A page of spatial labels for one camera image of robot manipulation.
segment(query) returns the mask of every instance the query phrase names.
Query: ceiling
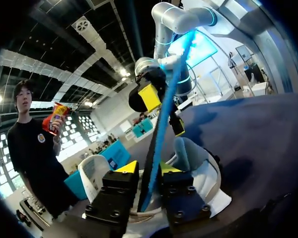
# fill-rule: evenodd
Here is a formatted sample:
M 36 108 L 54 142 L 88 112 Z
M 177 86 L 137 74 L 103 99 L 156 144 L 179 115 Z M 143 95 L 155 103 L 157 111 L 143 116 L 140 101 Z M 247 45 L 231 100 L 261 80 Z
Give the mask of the ceiling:
M 84 102 L 119 93 L 127 83 L 122 83 L 118 69 L 124 68 L 133 78 L 135 61 L 153 56 L 151 9 L 158 2 L 38 1 L 0 52 L 0 121 L 17 117 L 13 90 L 21 80 L 33 84 L 33 111 L 38 113 L 50 110 L 54 101 L 88 112 L 91 108 Z M 76 31 L 82 19 L 90 22 L 97 43 Z

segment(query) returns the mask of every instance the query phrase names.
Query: screen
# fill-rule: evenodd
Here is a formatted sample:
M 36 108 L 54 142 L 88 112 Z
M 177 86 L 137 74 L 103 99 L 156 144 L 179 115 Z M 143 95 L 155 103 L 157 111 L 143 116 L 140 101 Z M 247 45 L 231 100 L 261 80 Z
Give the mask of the screen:
M 237 52 L 239 53 L 239 55 L 242 57 L 242 59 L 244 60 L 244 62 L 248 61 L 250 58 L 252 58 L 252 56 L 250 55 L 248 49 L 246 48 L 245 45 L 236 47 Z
M 168 52 L 171 55 L 181 56 L 184 52 L 183 46 L 186 42 L 187 37 L 188 33 L 172 42 L 170 44 Z M 203 60 L 214 55 L 216 52 L 218 52 L 218 50 L 207 38 L 207 36 L 205 36 L 202 32 L 196 30 L 186 62 L 193 68 Z

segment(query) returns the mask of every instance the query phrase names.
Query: ventilation fan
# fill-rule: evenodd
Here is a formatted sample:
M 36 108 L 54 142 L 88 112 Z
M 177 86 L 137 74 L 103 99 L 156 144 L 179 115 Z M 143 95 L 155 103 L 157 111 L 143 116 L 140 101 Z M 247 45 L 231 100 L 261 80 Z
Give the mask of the ventilation fan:
M 76 23 L 76 31 L 78 33 L 84 32 L 90 25 L 90 22 L 87 20 L 81 20 Z

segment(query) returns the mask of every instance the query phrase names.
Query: red snack bag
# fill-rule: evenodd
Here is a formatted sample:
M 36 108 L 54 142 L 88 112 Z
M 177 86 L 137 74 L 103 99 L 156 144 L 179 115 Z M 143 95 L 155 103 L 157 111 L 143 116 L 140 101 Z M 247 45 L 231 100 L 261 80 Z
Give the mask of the red snack bag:
M 56 119 L 61 119 L 61 116 L 66 116 L 69 111 L 69 107 L 60 103 L 54 103 L 53 113 L 43 120 L 42 128 L 52 135 L 57 135 L 57 131 L 52 127 L 52 122 Z

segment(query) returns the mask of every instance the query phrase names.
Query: man's hand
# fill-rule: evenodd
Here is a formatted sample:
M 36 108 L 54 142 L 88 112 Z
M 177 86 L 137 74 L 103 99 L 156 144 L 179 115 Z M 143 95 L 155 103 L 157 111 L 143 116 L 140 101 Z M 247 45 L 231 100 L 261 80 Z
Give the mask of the man's hand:
M 57 131 L 57 135 L 55 136 L 56 140 L 60 139 L 61 128 L 63 127 L 63 125 L 65 123 L 65 119 L 66 119 L 65 116 L 61 116 L 61 119 L 56 119 L 51 124 L 52 128 Z

